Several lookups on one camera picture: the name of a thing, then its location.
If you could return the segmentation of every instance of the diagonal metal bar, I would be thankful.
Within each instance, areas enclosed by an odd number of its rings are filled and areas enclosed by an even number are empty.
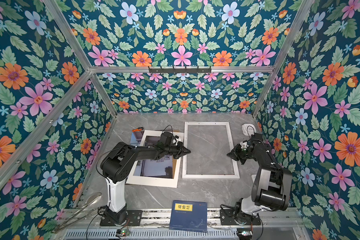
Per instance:
[[[197,67],[118,67],[118,66],[108,66],[108,67],[91,67],[91,73],[176,73],[176,72],[187,72],[187,70],[195,71]],[[229,66],[229,67],[211,67],[211,70],[207,73],[272,73],[274,70],[273,66]]]
[[[99,77],[97,76],[97,74],[92,74],[91,76],[91,80],[93,85],[95,86],[97,92],[99,93],[101,99],[103,99],[104,104],[107,106],[108,111],[111,113],[112,117],[116,116],[116,110],[115,107],[113,106],[109,95],[106,92],[106,89],[104,88],[104,86],[101,84]]]
[[[16,151],[14,151],[10,158],[0,167],[0,190],[8,182],[8,179],[16,173],[21,163],[32,152],[34,146],[47,133],[55,119],[59,118],[59,115],[64,111],[69,103],[71,103],[74,96],[76,96],[76,94],[84,87],[90,76],[90,72],[85,71],[79,77],[76,83],[72,85],[59,102],[52,108],[52,110],[20,144]]]
[[[281,47],[281,50],[279,51],[279,55],[276,58],[274,66],[274,71],[271,73],[267,79],[267,82],[264,84],[263,90],[261,91],[261,94],[259,96],[259,99],[256,103],[256,108],[253,111],[253,116],[256,117],[257,113],[259,112],[261,106],[263,105],[269,90],[271,89],[273,80],[276,79],[277,74],[280,71],[281,65],[283,64],[289,49],[291,48],[296,35],[300,31],[300,28],[302,26],[302,23],[305,20],[305,17],[309,13],[309,9],[311,8],[314,0],[303,0],[298,12],[296,13],[295,19],[292,22],[291,28],[289,30],[289,33],[284,41],[283,46]]]
[[[53,19],[55,20],[65,39],[67,40],[69,46],[75,53],[77,59],[80,61],[81,66],[84,68],[84,70],[88,70],[92,65],[89,62],[84,50],[81,48],[79,42],[77,41],[75,35],[73,35],[72,29],[69,26],[69,23],[65,19],[64,15],[62,14],[62,11],[59,8],[58,4],[55,0],[44,0],[43,2],[47,7],[48,11],[51,13]]]

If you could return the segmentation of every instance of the marble surface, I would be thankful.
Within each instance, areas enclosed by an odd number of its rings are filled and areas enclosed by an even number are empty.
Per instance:
[[[118,142],[123,141],[125,143],[130,142],[131,130],[137,127],[144,127],[146,130],[163,130],[167,125],[171,124],[174,131],[183,132],[184,122],[186,121],[224,121],[230,123],[231,134],[233,144],[236,145],[244,139],[249,137],[244,136],[241,131],[241,125],[243,123],[252,123],[256,125],[256,122],[250,114],[232,114],[232,113],[208,113],[208,114],[119,114],[115,127],[112,130],[110,138],[104,140],[106,144],[104,151],[111,150]],[[204,142],[199,142],[199,149],[210,149],[211,139],[216,138],[215,135],[211,135],[211,138],[205,133],[197,133],[202,139],[207,139]],[[188,145],[188,149],[193,152],[197,152],[192,146]],[[218,162],[218,156],[212,156],[212,162]],[[204,162],[205,169],[210,167],[216,169],[216,166],[212,166],[207,162]],[[220,171],[223,170],[222,166],[232,166],[221,162]],[[177,188],[170,187],[154,187],[144,185],[125,185],[125,200],[127,202],[128,209],[136,208],[171,208],[173,200],[188,200],[188,201],[200,201],[207,202],[208,207],[220,207],[220,204],[234,205],[240,198],[250,196],[252,189],[251,175],[256,174],[258,170],[258,163],[254,160],[247,160],[245,165],[239,163],[240,179],[237,180],[194,180],[194,179],[182,179],[182,163],[180,166],[180,174],[178,178]],[[103,197],[96,204],[91,207],[99,207],[107,204],[107,189],[106,180],[100,176],[96,171],[93,171],[90,177],[90,185],[83,193],[79,207],[86,200],[88,196],[95,192],[102,192]]]

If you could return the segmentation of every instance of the flower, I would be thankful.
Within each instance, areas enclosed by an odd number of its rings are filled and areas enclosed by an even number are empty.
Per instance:
[[[218,89],[213,89],[212,92],[211,92],[211,98],[216,98],[218,99],[219,96],[221,96],[223,93],[221,92],[221,90],[218,88]]]
[[[360,45],[356,45],[353,50],[352,50],[352,54],[354,56],[360,55]]]
[[[335,104],[335,107],[337,108],[335,110],[335,114],[339,114],[339,116],[342,118],[345,114],[350,114],[350,111],[348,108],[350,108],[350,103],[345,104],[346,102],[344,100],[341,101],[340,104]]]
[[[279,36],[279,29],[278,28],[269,28],[269,30],[266,30],[264,32],[264,36],[261,38],[263,41],[263,44],[270,45],[274,41],[276,41],[276,38]]]
[[[80,151],[83,154],[87,154],[89,152],[89,150],[91,149],[91,147],[92,147],[91,140],[89,138],[86,138],[86,139],[83,140],[83,143],[81,144]]]
[[[149,58],[147,53],[143,53],[142,51],[137,51],[132,55],[134,59],[132,62],[136,64],[136,67],[150,67],[152,66],[152,59]]]
[[[25,111],[27,106],[22,106],[19,102],[16,103],[16,106],[11,105],[10,108],[13,110],[11,113],[12,116],[17,115],[20,119],[22,119],[23,115],[28,115],[28,112]]]
[[[108,56],[109,57],[112,57],[113,60],[115,59],[119,59],[119,53],[118,52],[115,52],[115,50],[108,50]]]
[[[189,103],[184,100],[180,103],[180,107],[182,107],[183,109],[186,109],[187,107],[189,107]]]
[[[74,66],[71,62],[63,63],[63,68],[61,69],[62,74],[64,74],[64,79],[70,84],[74,84],[79,78],[79,73],[77,72],[77,67]]]
[[[321,14],[316,13],[316,15],[313,17],[313,22],[309,24],[309,30],[311,30],[311,36],[315,35],[316,30],[320,30],[323,27],[323,19],[325,17],[325,12],[322,12]]]
[[[223,21],[228,20],[228,24],[232,24],[233,21],[235,20],[234,17],[238,17],[240,15],[240,10],[236,9],[236,7],[237,7],[236,2],[232,2],[231,6],[226,4],[223,7],[223,12],[225,13],[221,16],[221,20]]]
[[[47,114],[49,110],[52,109],[52,105],[47,102],[47,100],[51,100],[53,97],[52,93],[44,93],[43,94],[43,86],[41,84],[36,84],[35,91],[33,91],[30,87],[25,87],[25,92],[30,97],[22,97],[20,98],[19,102],[24,105],[31,105],[31,108],[29,109],[29,112],[31,113],[31,116],[35,116],[39,113],[39,109]]]
[[[245,54],[245,58],[252,59],[252,57],[256,55],[256,51],[250,48],[248,52],[245,52]]]
[[[287,10],[283,10],[283,11],[281,11],[281,12],[279,12],[279,18],[283,18],[283,17],[285,17],[285,15],[287,14]]]
[[[29,80],[28,77],[25,77],[27,75],[28,73],[18,64],[6,63],[5,68],[0,67],[0,82],[4,82],[3,85],[7,88],[20,89],[20,87],[24,87]]]
[[[323,235],[319,229],[313,230],[312,237],[314,240],[327,240],[327,237]]]
[[[159,43],[157,44],[157,46],[155,47],[157,50],[157,53],[163,53],[164,51],[166,51],[167,49],[164,47],[164,44],[160,45]]]
[[[239,87],[240,87],[240,82],[239,82],[239,80],[233,81],[231,87],[232,87],[233,89],[239,88]]]
[[[208,82],[211,82],[212,80],[216,80],[218,73],[208,73],[204,76],[204,79],[207,79]]]
[[[45,24],[45,22],[40,21],[40,15],[35,11],[33,11],[33,13],[31,13],[29,11],[25,11],[24,14],[29,19],[27,21],[29,28],[32,30],[36,29],[37,32],[41,36],[43,36],[44,35],[43,29],[47,29],[47,25]]]
[[[353,15],[355,14],[355,10],[358,10],[360,8],[360,1],[359,0],[349,0],[348,4],[349,4],[349,6],[345,6],[341,10],[344,13],[341,20],[346,19],[347,16],[349,18],[352,18]]]
[[[310,172],[311,171],[307,167],[305,168],[305,170],[301,170],[302,183],[303,184],[308,184],[310,187],[312,187],[313,186],[313,181],[312,180],[315,180],[315,175],[313,173],[310,173]]]
[[[207,49],[208,47],[205,45],[205,43],[203,43],[203,45],[199,44],[199,48],[197,50],[200,51],[200,54],[202,54],[202,53],[206,53]]]
[[[194,28],[193,30],[192,30],[192,35],[193,36],[197,36],[197,35],[199,35],[200,33],[199,33],[199,30],[197,30],[196,28]]]
[[[353,167],[356,162],[360,167],[360,138],[357,138],[357,133],[348,132],[347,136],[343,133],[338,139],[339,142],[335,142],[335,149],[339,150],[336,152],[339,159],[346,159],[345,164],[351,167]]]
[[[46,222],[46,218],[41,219],[40,222],[37,224],[37,228],[44,227],[45,222]]]
[[[245,108],[249,107],[250,104],[251,104],[251,103],[250,103],[249,101],[242,101],[242,102],[239,104],[239,107],[245,109]]]
[[[304,98],[308,101],[304,104],[304,109],[309,109],[312,106],[312,113],[316,115],[317,111],[319,110],[318,104],[320,106],[328,105],[326,98],[320,98],[324,95],[327,91],[327,86],[322,86],[319,90],[317,90],[316,83],[313,83],[311,86],[311,93],[305,92],[303,94]]]
[[[257,81],[257,79],[262,78],[264,76],[263,73],[251,73],[250,78],[253,78],[253,80]]]
[[[235,78],[234,73],[223,73],[223,78],[229,81],[231,78]]]
[[[148,96],[148,98],[150,98],[150,99],[157,97],[156,91],[151,90],[151,89],[147,89],[147,92],[145,93],[145,95]]]
[[[313,84],[313,81],[311,81],[311,77],[309,77],[308,79],[304,79],[304,83],[303,83],[303,87],[304,90],[306,91],[307,89],[311,89],[311,85]]]
[[[343,204],[345,203],[344,199],[339,199],[339,195],[335,192],[333,195],[329,194],[331,198],[328,202],[333,205],[333,208],[338,211],[339,209],[345,211]]]
[[[168,28],[163,30],[163,35],[164,35],[164,36],[169,36],[169,33],[170,33],[170,32],[169,32],[169,29],[168,29]]]
[[[166,89],[166,90],[168,90],[168,89],[172,89],[172,84],[170,84],[168,81],[166,81],[165,83],[163,83],[163,89]]]
[[[178,48],[178,53],[176,52],[173,52],[171,53],[171,55],[174,57],[174,58],[177,58],[173,64],[175,66],[177,65],[181,65],[183,66],[184,64],[185,65],[191,65],[191,61],[188,59],[192,56],[192,53],[191,52],[185,52],[185,47],[183,45],[180,45],[179,48]]]
[[[296,111],[295,113],[296,124],[305,125],[305,120],[308,118],[308,114],[304,112],[304,108],[300,108],[299,111]]]
[[[8,208],[6,216],[8,217],[12,213],[14,216],[19,215],[20,209],[23,209],[27,206],[27,204],[24,203],[26,199],[27,197],[22,197],[20,199],[20,196],[16,195],[13,199],[13,202],[6,204],[6,207]]]
[[[227,51],[221,51],[221,53],[216,53],[216,57],[213,58],[215,67],[227,67],[232,62],[231,53]]]
[[[80,118],[83,115],[83,110],[80,109],[79,106],[77,106],[76,108],[73,108],[73,115],[75,115],[77,118]]]
[[[331,172],[332,175],[334,175],[334,177],[332,178],[332,183],[333,184],[338,184],[340,183],[340,188],[345,191],[347,189],[347,186],[353,187],[355,186],[355,184],[353,183],[353,181],[347,177],[349,177],[352,173],[352,171],[350,169],[345,169],[344,171],[342,170],[342,167],[340,164],[336,164],[336,170],[331,168],[329,170]]]
[[[92,51],[94,51],[94,53],[89,52],[88,55],[91,58],[96,58],[96,60],[95,60],[95,65],[96,66],[100,66],[102,64],[103,66],[108,67],[109,63],[114,63],[114,61],[112,59],[107,58],[107,56],[108,56],[108,51],[107,50],[102,50],[101,53],[100,53],[100,50],[96,46],[92,46]]]
[[[174,11],[173,12],[173,15],[175,16],[176,19],[184,19],[185,16],[187,15],[187,12],[186,11]]]
[[[325,82],[327,86],[335,86],[337,81],[343,77],[342,72],[344,72],[344,67],[340,66],[340,63],[336,63],[335,65],[331,63],[328,69],[324,70],[323,82]]]
[[[189,78],[189,73],[177,73],[176,76],[184,81],[185,78]]]
[[[51,170],[51,172],[49,171],[45,171],[43,173],[43,180],[41,180],[40,182],[40,186],[45,186],[47,189],[50,189],[52,187],[52,184],[53,183],[56,183],[59,179],[58,176],[55,176],[56,175],[56,170],[53,169]]]
[[[163,76],[161,76],[159,73],[149,73],[148,75],[150,76],[149,80],[155,80],[156,83],[159,79],[163,79]]]
[[[120,10],[120,16],[123,18],[127,18],[127,23],[132,24],[133,21],[137,22],[139,20],[139,16],[135,13],[136,7],[134,5],[128,6],[126,2],[121,4],[123,9]]]
[[[128,108],[129,108],[129,104],[126,103],[125,101],[119,101],[119,106],[120,106],[122,109],[128,109]]]
[[[355,88],[357,86],[357,83],[359,82],[359,80],[357,79],[356,76],[350,77],[347,81],[347,85],[350,88]]]
[[[276,77],[274,80],[273,80],[273,89],[278,91],[279,88],[281,87],[281,77]]]
[[[280,139],[275,138],[274,141],[273,141],[273,146],[274,146],[274,149],[275,149],[276,151],[280,151],[280,150],[281,150],[281,142],[280,142]]]
[[[51,91],[52,88],[55,86],[55,85],[52,84],[51,82],[52,82],[52,80],[51,80],[50,78],[48,78],[48,79],[43,78],[43,81],[40,82],[40,84],[44,86],[44,87],[43,87],[44,90],[47,90],[47,89],[48,89],[48,91]]]
[[[19,178],[24,177],[25,175],[25,171],[20,171],[18,173],[16,173],[15,175],[13,175],[8,182],[5,184],[4,188],[3,188],[3,194],[7,195],[11,189],[12,189],[12,185],[13,187],[21,187],[21,180],[18,180]]]
[[[74,195],[72,196],[72,200],[76,200],[81,188],[82,188],[82,183],[80,183],[77,187],[75,187],[75,190],[73,190]]]
[[[91,113],[97,113],[98,109],[99,109],[99,105],[96,104],[96,101],[93,101],[89,104],[89,106],[91,107]]]
[[[295,79],[295,74],[296,74],[296,68],[295,67],[296,67],[295,63],[289,63],[284,68],[283,83],[290,84],[293,81],[293,79]]]
[[[307,141],[303,141],[302,139],[300,139],[300,143],[298,143],[298,147],[299,147],[299,152],[302,152],[303,154],[305,154],[306,151],[309,149],[307,147]]]
[[[86,38],[86,41],[92,45],[100,45],[100,37],[96,31],[93,31],[91,28],[83,29],[83,36]]]
[[[255,58],[253,58],[251,60],[251,63],[257,63],[256,66],[261,66],[263,65],[269,65],[271,64],[271,61],[268,58],[273,57],[276,52],[272,51],[269,52],[271,50],[271,46],[268,45],[264,48],[264,51],[260,50],[260,49],[256,49],[256,56]]]
[[[289,91],[289,87],[287,88],[283,87],[283,91],[280,93],[281,100],[284,102],[288,101],[288,97],[291,95],[290,93],[288,93],[288,91]]]
[[[267,104],[267,113],[273,113],[273,106],[274,104],[269,101],[269,103]]]
[[[53,152],[58,152],[58,147],[60,146],[60,144],[58,144],[56,141],[53,142],[48,142],[48,146],[47,147],[47,151],[49,151],[49,154],[53,154]]]
[[[205,83],[202,83],[202,82],[199,81],[198,83],[195,84],[196,89],[202,90],[203,88],[205,88],[204,84]]]
[[[187,36],[188,34],[185,30],[183,28],[179,28],[175,33],[175,41],[180,45],[184,45],[184,43],[187,42]]]
[[[313,147],[317,149],[313,152],[313,155],[315,156],[320,155],[321,162],[324,162],[325,157],[328,159],[332,159],[332,155],[328,152],[331,149],[332,145],[329,143],[324,145],[324,140],[322,138],[320,138],[319,144],[317,144],[317,142],[314,142]]]
[[[36,144],[36,146],[33,148],[32,152],[27,156],[27,162],[31,162],[33,160],[33,157],[39,157],[40,156],[40,152],[37,151],[41,148],[41,144],[38,143]]]

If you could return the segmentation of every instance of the aluminum frame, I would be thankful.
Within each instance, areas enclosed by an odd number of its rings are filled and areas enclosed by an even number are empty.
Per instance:
[[[233,140],[229,122],[185,122],[184,126],[184,147],[188,146],[188,126],[189,125],[223,125],[226,126],[230,150],[233,149]],[[187,174],[187,156],[183,156],[183,179],[240,179],[237,161],[232,159],[234,174]]]
[[[72,85],[72,87],[64,94],[51,111],[43,118],[43,120],[36,126],[36,128],[28,135],[28,137],[20,144],[8,160],[0,167],[0,190],[8,182],[32,152],[36,143],[47,133],[52,126],[54,119],[58,119],[59,115],[71,103],[76,94],[85,86],[91,73],[85,71],[79,79]]]
[[[252,112],[252,115],[254,117],[257,117],[257,114],[260,111],[261,106],[263,105],[265,99],[267,98],[268,92],[272,87],[273,80],[276,79],[277,74],[280,71],[281,65],[283,64],[285,58],[287,57],[287,54],[291,49],[292,44],[295,41],[298,32],[300,31],[302,23],[304,22],[306,16],[309,14],[309,11],[314,1],[315,0],[302,0],[300,8],[296,13],[295,18],[293,19],[289,33],[284,41],[283,46],[281,47],[281,50],[279,51],[279,54],[275,60],[275,64],[273,65],[274,71],[268,76],[268,79],[264,84],[263,90],[261,91],[260,96],[257,100],[256,108]]]
[[[141,139],[140,146],[144,146],[145,139],[147,138],[147,136],[160,137],[162,133],[163,131],[144,130],[144,134],[143,134],[143,138]],[[173,135],[178,136],[179,138],[184,138],[183,132],[174,132]],[[173,179],[160,178],[160,177],[134,176],[133,174],[135,173],[135,169],[137,166],[137,161],[135,161],[131,171],[129,172],[127,181],[125,183],[145,185],[145,186],[177,188],[181,158],[182,157],[176,160],[175,174],[173,175]]]

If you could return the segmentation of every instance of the book cover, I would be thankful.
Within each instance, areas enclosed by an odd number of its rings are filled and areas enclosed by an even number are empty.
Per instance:
[[[169,229],[206,232],[206,202],[174,200]]]

